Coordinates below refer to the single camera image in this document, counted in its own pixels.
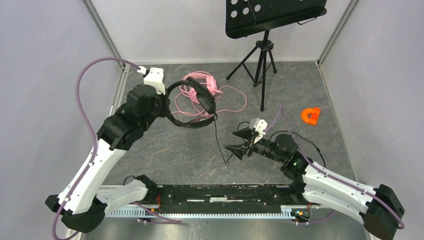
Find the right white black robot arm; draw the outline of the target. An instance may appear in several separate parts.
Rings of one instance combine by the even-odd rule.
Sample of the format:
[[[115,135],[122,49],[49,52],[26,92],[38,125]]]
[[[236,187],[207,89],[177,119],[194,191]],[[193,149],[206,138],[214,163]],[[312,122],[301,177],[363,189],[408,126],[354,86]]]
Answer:
[[[380,240],[392,240],[397,230],[405,228],[405,209],[391,187],[366,185],[330,171],[304,156],[291,134],[257,140],[259,134],[246,127],[233,135],[243,143],[225,149],[239,160],[256,153],[281,164],[281,172],[292,180],[288,196],[293,203],[306,201],[331,208],[361,223]]]

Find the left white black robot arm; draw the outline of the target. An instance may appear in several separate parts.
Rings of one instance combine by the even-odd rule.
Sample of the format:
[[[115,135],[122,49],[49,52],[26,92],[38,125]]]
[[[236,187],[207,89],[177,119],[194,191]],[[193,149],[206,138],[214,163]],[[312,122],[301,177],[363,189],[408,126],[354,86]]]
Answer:
[[[45,204],[55,212],[55,219],[60,219],[68,229],[89,233],[106,215],[125,205],[138,201],[153,203],[157,190],[137,179],[106,193],[98,190],[133,143],[168,111],[164,86],[139,84],[130,90],[126,103],[104,120],[91,152],[69,185],[61,193],[47,197]]]

